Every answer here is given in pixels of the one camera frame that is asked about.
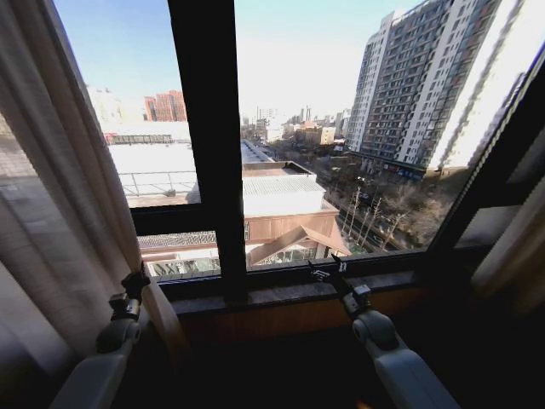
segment sky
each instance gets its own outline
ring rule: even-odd
[[[145,95],[182,88],[166,0],[54,3],[86,84],[142,104]],[[350,107],[367,39],[384,16],[418,3],[235,0],[240,112]]]

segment black window frame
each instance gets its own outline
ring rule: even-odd
[[[211,10],[204,2],[169,0],[169,10],[201,203],[132,208],[131,214],[138,235],[214,230],[221,276],[159,284],[173,299],[209,292],[244,298],[254,286],[310,282],[305,265],[246,269],[233,1],[218,2]],[[456,248],[456,243],[479,209],[522,205],[545,173],[538,172],[530,181],[508,183],[545,126],[545,116],[538,112],[545,95],[543,56],[541,49],[430,246],[347,257],[351,261],[347,276],[413,271],[422,282],[443,282],[448,278],[444,271],[450,261],[464,257],[480,260],[488,253],[489,245]],[[335,268],[329,260],[315,264],[326,271]]]

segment beige curtain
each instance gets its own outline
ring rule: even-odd
[[[0,383],[15,382],[6,369],[17,357],[55,374],[92,353],[109,296],[140,267],[123,189],[55,7],[0,2]],[[179,358],[187,344],[157,284],[144,304]]]
[[[545,179],[542,179],[473,276],[477,294],[515,315],[545,302]]]

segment window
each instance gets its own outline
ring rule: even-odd
[[[137,19],[119,2],[54,3],[129,206],[199,203],[166,0]]]

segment distant building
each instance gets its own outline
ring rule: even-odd
[[[87,92],[102,129],[113,124],[141,122],[144,119],[141,108],[122,101],[109,89],[87,87]]]
[[[297,139],[316,145],[332,145],[335,139],[335,127],[301,127],[296,131]]]
[[[335,137],[344,138],[350,122],[350,109],[344,109],[335,116]]]
[[[274,109],[274,108],[259,108],[258,112],[259,112],[258,119],[271,120],[278,116],[278,109]]]
[[[186,122],[186,103],[181,91],[144,97],[146,119],[152,122]]]
[[[301,128],[301,124],[284,124],[284,138],[290,138]]]
[[[267,142],[279,141],[282,139],[284,129],[282,126],[268,125],[266,131]]]

